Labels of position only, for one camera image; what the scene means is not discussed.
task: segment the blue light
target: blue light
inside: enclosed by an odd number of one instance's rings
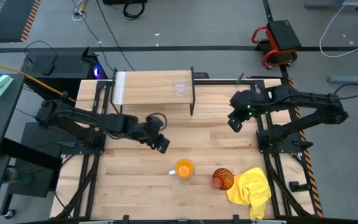
[[[93,67],[93,76],[96,79],[102,78],[102,68],[101,68],[100,64],[98,64],[98,63],[96,65],[94,65],[94,67]]]

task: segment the orange cup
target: orange cup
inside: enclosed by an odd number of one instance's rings
[[[175,164],[175,170],[171,170],[169,175],[178,175],[187,178],[194,173],[194,164],[189,159],[180,159]]]

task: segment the red chair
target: red chair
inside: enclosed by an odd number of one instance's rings
[[[266,30],[267,40],[255,40],[260,30]],[[252,35],[252,42],[264,53],[262,65],[268,70],[278,65],[291,67],[298,58],[296,50],[302,47],[288,21],[270,21],[267,26],[259,27]]]

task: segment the yellow towel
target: yellow towel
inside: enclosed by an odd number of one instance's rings
[[[234,176],[234,184],[226,193],[232,203],[251,205],[249,216],[258,220],[264,218],[266,203],[272,196],[265,173],[259,167]]]

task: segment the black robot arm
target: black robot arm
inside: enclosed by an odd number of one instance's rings
[[[128,114],[98,114],[74,108],[60,100],[45,100],[35,118],[41,127],[58,126],[91,147],[98,144],[99,139],[99,132],[92,131],[93,128],[101,128],[113,139],[126,138],[147,144],[161,153],[165,153],[170,143],[159,133],[163,122],[156,116],[148,116],[145,123],[139,123],[137,117]],[[93,128],[77,123],[89,124]]]
[[[245,120],[257,118],[269,112],[288,110],[296,106],[317,109],[313,114],[288,124],[270,126],[266,137],[270,144],[285,139],[291,133],[321,123],[340,124],[348,117],[336,94],[305,93],[289,85],[266,88],[261,93],[251,90],[238,91],[231,98],[230,105],[234,111],[229,114],[228,123],[235,132],[241,130],[242,122]]]

